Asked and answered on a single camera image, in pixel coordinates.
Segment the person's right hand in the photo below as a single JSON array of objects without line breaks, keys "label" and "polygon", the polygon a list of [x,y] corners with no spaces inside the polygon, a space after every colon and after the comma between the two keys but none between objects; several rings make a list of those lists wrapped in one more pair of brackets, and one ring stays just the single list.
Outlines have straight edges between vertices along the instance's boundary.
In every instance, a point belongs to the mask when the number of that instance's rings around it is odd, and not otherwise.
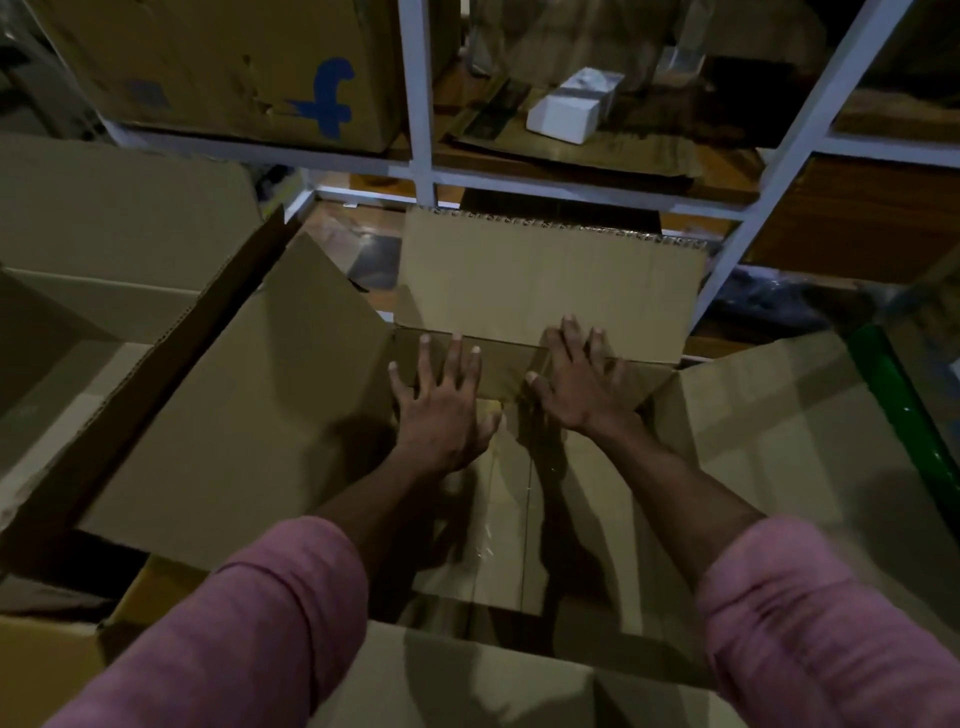
[{"label": "person's right hand", "polygon": [[618,358],[610,358],[606,334],[592,328],[590,371],[564,372],[561,369],[561,323],[549,326],[543,342],[549,358],[548,378],[559,399],[557,409],[543,409],[561,426],[576,431],[597,445],[648,439],[642,418],[628,405],[627,394],[615,394],[609,386],[609,371]]}]

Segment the person's left hand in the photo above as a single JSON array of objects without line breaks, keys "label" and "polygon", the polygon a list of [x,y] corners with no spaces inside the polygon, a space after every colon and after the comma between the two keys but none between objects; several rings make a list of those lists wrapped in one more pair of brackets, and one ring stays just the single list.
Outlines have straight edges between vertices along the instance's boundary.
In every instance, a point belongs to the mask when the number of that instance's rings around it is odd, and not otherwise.
[{"label": "person's left hand", "polygon": [[431,359],[432,337],[417,342],[414,402],[398,405],[398,431],[388,460],[410,478],[440,480],[462,470],[486,452],[485,415],[478,414],[478,386],[482,352],[478,346],[464,352],[462,383],[446,390],[446,359],[440,372]]}]

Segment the large cardboard box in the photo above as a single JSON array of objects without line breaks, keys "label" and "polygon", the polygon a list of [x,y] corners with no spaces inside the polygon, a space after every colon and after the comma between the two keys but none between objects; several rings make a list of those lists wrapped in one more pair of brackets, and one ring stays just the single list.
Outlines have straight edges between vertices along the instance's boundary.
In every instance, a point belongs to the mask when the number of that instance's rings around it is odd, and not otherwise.
[{"label": "large cardboard box", "polygon": [[399,555],[400,624],[372,622],[310,728],[741,728],[713,691],[690,588],[600,449],[537,412],[544,328],[606,328],[654,436],[759,510],[820,528],[960,659],[960,547],[845,342],[821,332],[680,368],[701,241],[414,208],[394,323],[299,233],[80,521],[212,571],[387,448],[387,363],[479,346],[503,421]]}]

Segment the person's left forearm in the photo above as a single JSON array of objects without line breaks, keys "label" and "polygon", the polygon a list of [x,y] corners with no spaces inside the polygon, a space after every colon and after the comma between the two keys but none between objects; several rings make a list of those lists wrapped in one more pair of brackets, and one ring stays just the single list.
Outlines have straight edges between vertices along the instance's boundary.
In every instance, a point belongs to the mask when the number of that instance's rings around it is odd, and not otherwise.
[{"label": "person's left forearm", "polygon": [[484,450],[398,445],[229,557],[42,728],[306,728],[364,643],[384,544]]}]

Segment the person's right forearm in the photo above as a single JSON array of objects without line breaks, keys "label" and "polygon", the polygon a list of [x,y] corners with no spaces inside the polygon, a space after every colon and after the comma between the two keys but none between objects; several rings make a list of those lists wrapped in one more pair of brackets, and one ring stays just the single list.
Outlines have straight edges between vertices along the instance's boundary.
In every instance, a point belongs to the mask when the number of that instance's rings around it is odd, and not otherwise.
[{"label": "person's right forearm", "polygon": [[960,661],[818,529],[763,515],[635,414],[584,433],[691,585],[719,692],[752,728],[960,728]]}]

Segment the dark plastic bag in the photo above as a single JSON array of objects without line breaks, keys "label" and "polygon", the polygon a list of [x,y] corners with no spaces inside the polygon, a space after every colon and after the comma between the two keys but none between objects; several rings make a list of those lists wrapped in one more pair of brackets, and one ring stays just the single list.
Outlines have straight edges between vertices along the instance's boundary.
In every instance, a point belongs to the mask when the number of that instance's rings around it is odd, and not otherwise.
[{"label": "dark plastic bag", "polygon": [[843,330],[872,309],[854,282],[739,266],[708,305],[699,328],[761,343]]}]

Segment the flattened cardboard sheet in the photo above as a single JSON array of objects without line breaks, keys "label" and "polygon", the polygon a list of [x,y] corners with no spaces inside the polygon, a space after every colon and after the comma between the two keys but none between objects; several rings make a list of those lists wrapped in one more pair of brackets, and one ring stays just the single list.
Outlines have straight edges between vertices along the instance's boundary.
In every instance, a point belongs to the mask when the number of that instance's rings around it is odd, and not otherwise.
[{"label": "flattened cardboard sheet", "polygon": [[606,172],[697,179],[706,169],[700,154],[708,151],[745,174],[762,170],[746,127],[702,80],[686,88],[617,92],[608,118],[582,145],[526,129],[527,114],[549,91],[516,79],[494,79],[460,110],[445,135],[489,153]]}]

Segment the small white box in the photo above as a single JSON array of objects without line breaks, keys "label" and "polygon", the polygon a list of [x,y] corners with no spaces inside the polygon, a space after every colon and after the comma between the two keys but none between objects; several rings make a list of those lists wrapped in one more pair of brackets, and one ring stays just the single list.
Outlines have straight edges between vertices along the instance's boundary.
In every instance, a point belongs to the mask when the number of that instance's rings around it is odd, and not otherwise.
[{"label": "small white box", "polygon": [[610,115],[625,75],[582,67],[549,91],[529,110],[527,131],[565,143],[583,145]]}]

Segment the white metal shelf rack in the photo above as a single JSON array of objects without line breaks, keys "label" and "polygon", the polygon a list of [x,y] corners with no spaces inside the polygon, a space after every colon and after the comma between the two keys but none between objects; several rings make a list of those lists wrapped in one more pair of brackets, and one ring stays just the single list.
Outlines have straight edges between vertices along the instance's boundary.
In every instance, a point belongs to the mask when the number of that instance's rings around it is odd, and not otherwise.
[{"label": "white metal shelf rack", "polygon": [[168,133],[118,124],[106,118],[102,118],[102,124],[116,143],[127,148],[410,180],[414,184],[414,196],[400,200],[424,207],[438,207],[437,187],[445,185],[736,222],[738,226],[724,238],[702,284],[690,321],[690,330],[694,330],[812,154],[960,171],[960,144],[833,130],[835,117],[913,3],[914,0],[865,0],[784,140],[774,150],[762,155],[764,166],[758,179],[756,198],[749,202],[719,200],[701,191],[666,194],[659,186],[649,191],[575,181],[570,175],[549,177],[538,172],[491,171],[467,167],[462,162],[437,164],[434,158],[433,90],[426,76],[429,71],[426,0],[398,1],[411,123],[408,134],[411,151],[405,159]]}]

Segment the green roll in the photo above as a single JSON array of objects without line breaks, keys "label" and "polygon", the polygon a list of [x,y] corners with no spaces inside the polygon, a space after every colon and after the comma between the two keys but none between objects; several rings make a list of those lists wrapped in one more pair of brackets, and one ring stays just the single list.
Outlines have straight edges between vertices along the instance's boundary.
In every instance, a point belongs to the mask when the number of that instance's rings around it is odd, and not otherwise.
[{"label": "green roll", "polygon": [[858,326],[847,350],[952,530],[960,531],[960,466],[882,329]]}]

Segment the plastic wrapped cardboard bundle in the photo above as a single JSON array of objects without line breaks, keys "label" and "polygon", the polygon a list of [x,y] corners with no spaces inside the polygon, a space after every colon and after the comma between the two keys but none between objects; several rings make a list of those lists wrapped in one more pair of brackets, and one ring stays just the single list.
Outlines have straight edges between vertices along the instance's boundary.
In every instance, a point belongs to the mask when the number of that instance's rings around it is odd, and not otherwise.
[{"label": "plastic wrapped cardboard bundle", "polygon": [[638,91],[663,52],[821,66],[827,28],[808,0],[469,0],[473,72],[537,88],[584,67]]}]

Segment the empty open cardboard box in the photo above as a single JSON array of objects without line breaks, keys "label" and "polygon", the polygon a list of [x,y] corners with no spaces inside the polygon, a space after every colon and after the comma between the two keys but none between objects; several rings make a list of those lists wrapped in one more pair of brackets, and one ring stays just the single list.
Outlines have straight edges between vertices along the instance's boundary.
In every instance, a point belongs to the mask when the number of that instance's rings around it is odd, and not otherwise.
[{"label": "empty open cardboard box", "polygon": [[286,245],[237,163],[0,135],[0,615],[87,621],[145,557],[79,529],[160,418],[203,445],[263,384],[215,352]]}]

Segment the cardboard box with blue print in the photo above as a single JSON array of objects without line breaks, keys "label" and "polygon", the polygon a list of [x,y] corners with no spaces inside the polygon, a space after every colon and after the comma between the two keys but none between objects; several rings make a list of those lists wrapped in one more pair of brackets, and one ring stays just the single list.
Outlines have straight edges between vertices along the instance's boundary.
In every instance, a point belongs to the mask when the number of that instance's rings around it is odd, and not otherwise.
[{"label": "cardboard box with blue print", "polygon": [[105,119],[384,152],[405,123],[409,0],[25,0]]}]

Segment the yellowish cardboard box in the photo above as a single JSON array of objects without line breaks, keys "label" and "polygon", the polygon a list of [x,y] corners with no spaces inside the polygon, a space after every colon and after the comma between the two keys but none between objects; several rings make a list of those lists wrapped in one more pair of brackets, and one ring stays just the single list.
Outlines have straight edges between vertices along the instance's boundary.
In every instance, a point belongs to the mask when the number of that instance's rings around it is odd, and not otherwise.
[{"label": "yellowish cardboard box", "polygon": [[207,576],[150,555],[117,600],[6,578],[0,583],[0,728],[41,728]]}]

